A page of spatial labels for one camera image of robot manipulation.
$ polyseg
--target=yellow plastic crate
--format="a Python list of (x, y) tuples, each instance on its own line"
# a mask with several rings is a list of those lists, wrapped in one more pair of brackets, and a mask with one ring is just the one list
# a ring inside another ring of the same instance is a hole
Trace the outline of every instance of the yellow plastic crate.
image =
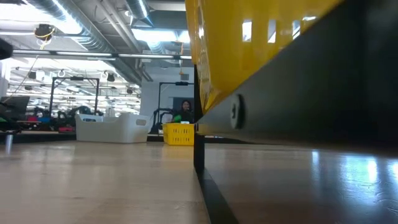
[(302, 34), (340, 1), (185, 0), (203, 112), (291, 43), (293, 22)]
[(163, 140), (171, 146), (193, 146), (193, 124), (163, 124)]

